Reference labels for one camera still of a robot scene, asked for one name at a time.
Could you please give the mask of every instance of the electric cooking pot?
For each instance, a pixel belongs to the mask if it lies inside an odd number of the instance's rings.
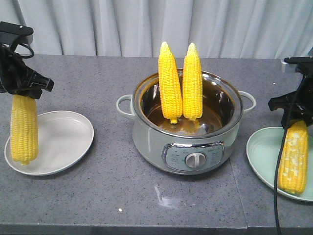
[[[182,69],[178,69],[182,82]],[[170,124],[162,115],[158,73],[138,84],[133,94],[116,102],[118,112],[134,120],[133,141],[140,154],[154,166],[175,174],[195,175],[222,165],[232,153],[242,115],[254,109],[255,98],[202,71],[203,115],[196,121],[183,116]],[[244,109],[242,96],[252,102]],[[130,112],[120,109],[130,101]]]

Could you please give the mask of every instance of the cooked corn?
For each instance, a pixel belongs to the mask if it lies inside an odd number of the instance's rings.
[[[202,69],[197,48],[189,45],[182,80],[183,115],[192,121],[202,116]]]
[[[288,130],[278,171],[278,187],[293,194],[303,193],[307,183],[309,140],[304,121]]]
[[[163,116],[176,124],[182,115],[182,98],[176,61],[166,42],[158,58],[158,81]]]
[[[13,95],[11,113],[11,155],[16,162],[28,165],[38,155],[36,101]]]

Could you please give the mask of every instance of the white plate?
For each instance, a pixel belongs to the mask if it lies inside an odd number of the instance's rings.
[[[274,189],[276,162],[283,139],[282,127],[267,127],[253,133],[247,144],[246,154],[257,176],[270,188]],[[308,180],[304,192],[293,195],[277,189],[277,192],[300,201],[313,201],[313,138],[309,137]]]
[[[78,162],[89,149],[94,130],[91,122],[72,111],[38,115],[39,153],[29,165],[11,157],[10,138],[4,148],[7,163],[16,171],[34,176],[51,175]]]

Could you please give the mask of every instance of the gray countertop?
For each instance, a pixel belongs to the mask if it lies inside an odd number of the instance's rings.
[[[18,173],[3,153],[12,96],[0,94],[0,234],[275,234],[273,193],[250,167],[246,142],[258,129],[280,126],[282,111],[269,111],[267,103],[300,83],[299,74],[280,72],[280,60],[201,60],[203,70],[251,93],[257,106],[242,118],[230,159],[196,176],[146,162],[134,146],[132,121],[116,111],[120,96],[157,72],[157,58],[36,55],[25,62],[55,82],[37,101],[38,114],[78,112],[93,124],[94,140],[65,171]],[[284,235],[313,234],[312,203],[279,195],[278,207]]]

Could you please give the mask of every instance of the silver knob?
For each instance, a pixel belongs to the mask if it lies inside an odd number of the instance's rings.
[[[185,158],[185,163],[190,168],[197,169],[205,164],[206,156],[203,153],[191,153]]]

